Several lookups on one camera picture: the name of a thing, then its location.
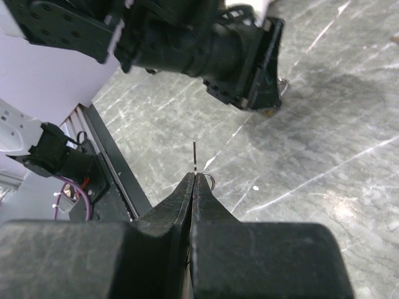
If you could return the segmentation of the brass padlock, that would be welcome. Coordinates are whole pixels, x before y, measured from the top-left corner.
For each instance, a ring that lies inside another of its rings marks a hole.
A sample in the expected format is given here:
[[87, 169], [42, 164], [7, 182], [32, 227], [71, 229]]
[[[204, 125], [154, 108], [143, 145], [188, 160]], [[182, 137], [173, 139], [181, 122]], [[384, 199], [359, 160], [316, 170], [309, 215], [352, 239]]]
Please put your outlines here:
[[276, 104], [274, 104], [271, 108], [268, 108], [264, 111], [267, 117], [273, 117], [281, 108], [282, 106], [282, 98], [284, 94], [287, 92], [289, 88], [289, 81], [285, 78], [278, 78], [277, 79], [277, 89], [279, 92], [279, 100]]

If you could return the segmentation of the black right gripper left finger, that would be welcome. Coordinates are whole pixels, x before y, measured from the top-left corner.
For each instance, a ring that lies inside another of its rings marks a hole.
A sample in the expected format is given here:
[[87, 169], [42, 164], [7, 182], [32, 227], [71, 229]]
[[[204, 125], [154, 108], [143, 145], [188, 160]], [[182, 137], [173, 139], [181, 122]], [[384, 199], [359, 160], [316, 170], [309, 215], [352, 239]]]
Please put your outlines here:
[[1, 226], [2, 298], [191, 298], [195, 175], [131, 222]]

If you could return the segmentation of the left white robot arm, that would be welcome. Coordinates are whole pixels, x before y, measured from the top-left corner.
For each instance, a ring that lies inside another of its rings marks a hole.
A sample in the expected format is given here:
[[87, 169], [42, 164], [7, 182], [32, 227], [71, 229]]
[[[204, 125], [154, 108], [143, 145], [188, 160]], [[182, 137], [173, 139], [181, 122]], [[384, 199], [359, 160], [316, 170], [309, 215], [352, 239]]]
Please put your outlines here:
[[201, 78], [219, 101], [250, 112], [281, 107], [284, 21], [218, 1], [5, 1], [30, 44], [80, 52], [123, 72], [140, 67]]

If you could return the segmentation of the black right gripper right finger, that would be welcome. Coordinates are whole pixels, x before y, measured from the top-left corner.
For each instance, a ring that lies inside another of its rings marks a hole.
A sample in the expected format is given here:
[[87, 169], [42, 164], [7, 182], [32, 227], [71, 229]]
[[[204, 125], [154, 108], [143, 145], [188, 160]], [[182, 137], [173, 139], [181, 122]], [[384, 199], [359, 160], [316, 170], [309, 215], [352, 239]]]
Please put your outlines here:
[[353, 298], [333, 233], [305, 222], [241, 222], [198, 174], [193, 188], [195, 298]]

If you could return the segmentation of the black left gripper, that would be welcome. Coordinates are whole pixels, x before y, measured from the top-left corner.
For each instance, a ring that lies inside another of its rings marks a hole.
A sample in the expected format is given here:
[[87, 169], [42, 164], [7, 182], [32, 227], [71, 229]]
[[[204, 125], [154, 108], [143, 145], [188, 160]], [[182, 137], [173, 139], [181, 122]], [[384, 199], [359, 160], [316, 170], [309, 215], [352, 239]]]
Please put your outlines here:
[[224, 1], [134, 1], [122, 15], [115, 57], [132, 67], [202, 78], [207, 91], [252, 111], [279, 100], [278, 58], [285, 22]]

